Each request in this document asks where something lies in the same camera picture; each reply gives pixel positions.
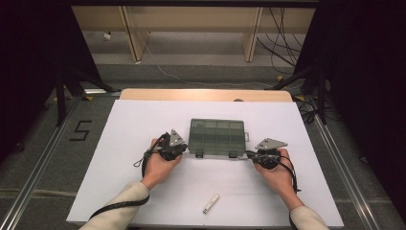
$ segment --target black strap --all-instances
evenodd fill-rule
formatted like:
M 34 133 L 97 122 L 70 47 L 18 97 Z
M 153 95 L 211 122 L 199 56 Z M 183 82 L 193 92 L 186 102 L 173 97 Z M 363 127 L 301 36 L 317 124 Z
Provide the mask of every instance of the black strap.
M 146 174 L 147 161 L 148 161 L 149 157 L 150 157 L 151 154 L 153 153 L 153 150 L 155 149 L 155 147 L 158 146 L 158 144 L 161 142 L 162 139 L 164 139 L 164 138 L 166 137 L 166 135 L 168 135 L 167 132 L 164 133 L 164 134 L 162 134 L 162 135 L 155 141 L 155 143 L 154 143 L 149 149 L 147 149 L 146 152 L 144 152 L 143 158 L 141 158 L 141 160 L 139 160 L 139 161 L 137 161 L 137 162 L 134 163 L 134 167 L 136 167 L 136 168 L 140 167 L 141 163 L 143 164 L 143 165 L 142 165 L 142 168 L 141 168 L 141 174 L 143 175 L 143 177 L 144 177 L 144 175 Z
M 145 198 L 143 200 L 123 201 L 123 202 L 118 202 L 118 203 L 114 203 L 114 204 L 109 204 L 107 206 L 104 206 L 104 207 L 100 208 L 98 211 L 96 211 L 92 215 L 92 217 L 90 217 L 90 219 L 97 216 L 100 213 L 104 213 L 104 212 L 109 211 L 109 210 L 118 209 L 118 208 L 125 208 L 125 207 L 141 206 L 143 204 L 146 204 L 148 202 L 148 200 L 149 200 L 149 196 L 147 196 L 147 198 Z
M 290 175 L 292 176 L 292 180 L 293 180 L 293 185 L 292 185 L 292 186 L 293 186 L 293 190 L 295 191 L 295 193 L 300 192 L 301 190 L 298 189 L 298 182 L 297 182 L 297 178 L 296 178 L 295 168 L 293 167 L 293 163 L 292 163 L 292 162 L 290 161 L 290 159 L 287 158 L 286 156 L 281 156 L 281 157 L 287 159 L 287 160 L 290 162 L 290 165 L 292 166 L 292 169 L 290 169 L 289 167 L 287 167 L 284 163 L 282 163 L 282 162 L 279 161 L 279 160 L 275 160 L 275 159 L 273 159 L 273 158 L 269 158 L 269 159 L 270 159 L 271 161 L 273 161 L 273 162 L 279 164 L 280 166 L 284 167 L 284 168 L 290 173 Z

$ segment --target metal rail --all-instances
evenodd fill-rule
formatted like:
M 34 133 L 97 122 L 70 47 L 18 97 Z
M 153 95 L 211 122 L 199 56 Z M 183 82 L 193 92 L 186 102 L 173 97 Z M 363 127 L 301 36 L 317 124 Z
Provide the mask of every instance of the metal rail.
M 33 171 L 30 174 L 30 177 L 24 184 L 23 188 L 21 189 L 20 193 L 18 194 L 17 198 L 15 199 L 14 203 L 12 204 L 10 210 L 5 215 L 3 219 L 2 225 L 0 229 L 2 230 L 12 230 L 17 225 L 18 221 L 20 220 L 22 214 L 24 213 L 25 208 L 30 201 L 30 197 L 32 196 L 37 184 L 39 183 L 42 174 L 44 174 L 47 166 L 55 152 L 55 149 L 60 141 L 60 137 L 63 134 L 63 131 L 66 128 L 66 125 L 72 116 L 75 108 L 78 106 L 81 97 L 76 97 L 72 101 L 72 105 L 69 108 L 68 114 L 66 118 L 61 123 L 60 126 L 57 126 L 50 141 L 48 142 L 45 150 L 42 152 L 41 156 L 39 157 Z
M 382 229 L 379 226 L 379 223 L 375 216 L 373 215 L 370 204 L 365 199 L 364 194 L 358 187 L 352 173 L 343 158 L 340 150 L 338 150 L 337 145 L 334 142 L 334 139 L 331 136 L 331 133 L 328 130 L 326 125 L 323 125 L 322 121 L 318 116 L 315 118 L 317 128 L 319 128 L 320 133 L 322 134 L 323 141 L 325 142 L 328 153 L 330 154 L 338 173 L 343 180 L 344 185 L 346 186 L 347 192 L 350 195 L 352 203 L 355 206 L 356 211 L 358 212 L 359 217 L 361 218 L 362 223 L 366 229 L 378 230 Z

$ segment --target forearm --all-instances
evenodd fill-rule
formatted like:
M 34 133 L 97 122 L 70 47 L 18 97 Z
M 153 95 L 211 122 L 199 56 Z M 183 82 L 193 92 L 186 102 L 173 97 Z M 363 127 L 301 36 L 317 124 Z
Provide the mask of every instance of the forearm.
M 316 212 L 306 207 L 293 190 L 284 193 L 280 192 L 279 194 L 289 209 L 290 217 L 298 229 L 328 229 L 323 219 Z
M 287 209 L 289 209 L 289 212 L 294 210 L 295 208 L 304 206 L 304 204 L 299 199 L 299 197 L 295 194 L 293 189 L 291 191 L 284 190 L 283 192 L 279 192 L 279 195 L 280 195 L 281 199 L 283 200 L 284 204 L 286 205 Z
M 148 188 L 141 182 L 128 183 L 123 190 L 105 205 L 145 199 Z M 80 229 L 125 229 L 138 213 L 139 206 L 109 210 L 91 218 Z

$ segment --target clear plastic box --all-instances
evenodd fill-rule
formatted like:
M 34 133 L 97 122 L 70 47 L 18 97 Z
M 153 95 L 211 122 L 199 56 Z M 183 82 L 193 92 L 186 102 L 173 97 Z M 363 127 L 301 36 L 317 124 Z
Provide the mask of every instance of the clear plastic box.
M 189 151 L 196 157 L 242 156 L 245 152 L 244 123 L 233 120 L 192 119 Z

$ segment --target sleeve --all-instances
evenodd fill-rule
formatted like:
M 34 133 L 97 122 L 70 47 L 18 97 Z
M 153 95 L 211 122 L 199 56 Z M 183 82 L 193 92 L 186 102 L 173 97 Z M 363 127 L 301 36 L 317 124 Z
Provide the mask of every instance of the sleeve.
M 108 201 L 105 205 L 123 201 L 142 200 L 147 198 L 148 195 L 149 190 L 143 183 L 130 182 L 123 188 L 123 190 L 117 196 Z M 140 208 L 139 206 L 125 207 L 100 213 L 97 216 L 91 218 L 80 229 L 82 230 L 125 229 L 127 225 L 137 215 L 139 208 Z
M 293 223 L 299 230 L 325 230 L 328 229 L 323 219 L 312 209 L 301 206 L 290 212 Z

